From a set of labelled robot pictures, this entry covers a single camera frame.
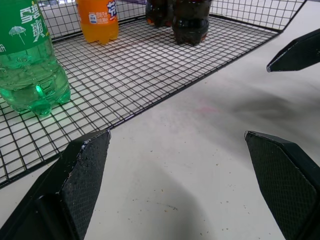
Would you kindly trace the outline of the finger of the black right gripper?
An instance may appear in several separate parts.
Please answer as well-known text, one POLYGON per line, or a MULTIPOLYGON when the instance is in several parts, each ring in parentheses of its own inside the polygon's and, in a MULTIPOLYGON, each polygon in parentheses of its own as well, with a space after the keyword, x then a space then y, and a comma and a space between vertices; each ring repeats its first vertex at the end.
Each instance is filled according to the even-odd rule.
POLYGON ((286 240, 320 238, 320 167, 294 142, 244 134, 260 192, 286 240))

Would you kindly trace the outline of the black pointed left gripper right finger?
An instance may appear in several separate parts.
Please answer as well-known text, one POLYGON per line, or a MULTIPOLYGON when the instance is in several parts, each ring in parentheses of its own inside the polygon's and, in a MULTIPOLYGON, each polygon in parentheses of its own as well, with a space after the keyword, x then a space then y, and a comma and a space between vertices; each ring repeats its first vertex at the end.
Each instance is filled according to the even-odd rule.
POLYGON ((292 40, 266 66, 267 72, 299 71, 320 62, 320 30, 292 40))

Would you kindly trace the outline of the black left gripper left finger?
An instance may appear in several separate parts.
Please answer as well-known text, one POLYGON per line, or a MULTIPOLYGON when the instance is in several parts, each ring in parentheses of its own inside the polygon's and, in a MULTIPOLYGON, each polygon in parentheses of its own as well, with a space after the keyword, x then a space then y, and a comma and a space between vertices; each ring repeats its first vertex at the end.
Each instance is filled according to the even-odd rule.
POLYGON ((109 130, 71 141, 0 229, 2 240, 82 240, 100 193, 109 130))

